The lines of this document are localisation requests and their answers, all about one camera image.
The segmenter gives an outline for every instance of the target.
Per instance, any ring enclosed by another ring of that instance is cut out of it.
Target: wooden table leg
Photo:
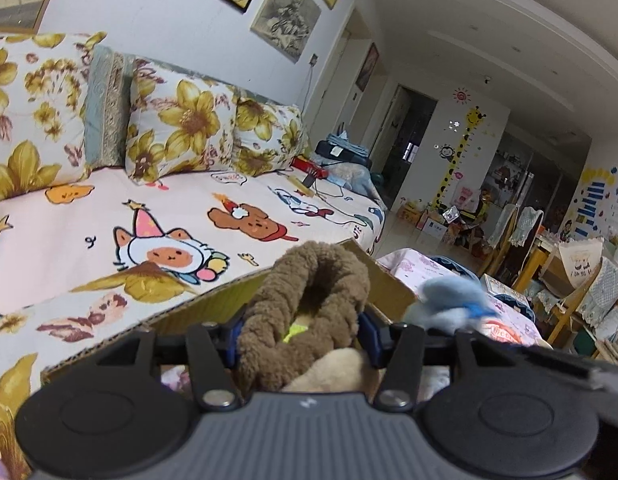
[[[549,254],[547,254],[540,247],[534,248],[531,256],[529,256],[529,259],[526,261],[526,265],[520,271],[518,279],[513,284],[513,290],[524,293],[527,286],[531,282],[531,279],[534,277],[535,271],[538,267],[545,263],[545,261],[547,261],[548,257]]]

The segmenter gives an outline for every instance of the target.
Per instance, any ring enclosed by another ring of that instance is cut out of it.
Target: brown plush toy
[[[279,391],[332,350],[351,346],[369,288],[367,268],[342,246],[307,242],[288,250],[244,315],[235,374],[243,395]],[[315,315],[285,343],[301,302],[313,303]]]

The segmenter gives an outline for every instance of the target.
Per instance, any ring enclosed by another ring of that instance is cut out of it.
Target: speech bubble print
[[[222,171],[221,173],[212,173],[211,178],[221,184],[239,184],[242,186],[247,182],[247,177],[236,173],[235,171]]]

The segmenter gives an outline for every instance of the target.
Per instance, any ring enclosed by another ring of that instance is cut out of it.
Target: floral tablecloth
[[[379,258],[377,262],[409,286],[416,294],[426,280],[453,274],[451,270],[445,269],[413,249],[393,251],[393,253]],[[489,299],[498,316],[484,319],[482,332],[485,335],[496,341],[506,343],[546,346],[546,343],[541,342],[540,332],[531,320],[493,296],[489,296]]]

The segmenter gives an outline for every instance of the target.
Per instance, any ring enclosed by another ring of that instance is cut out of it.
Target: floor
[[[447,256],[473,272],[477,272],[482,265],[482,261],[472,256],[467,249],[443,244],[433,236],[417,230],[415,225],[399,219],[395,213],[388,212],[385,231],[375,246],[373,257],[380,258],[406,247],[425,256]]]

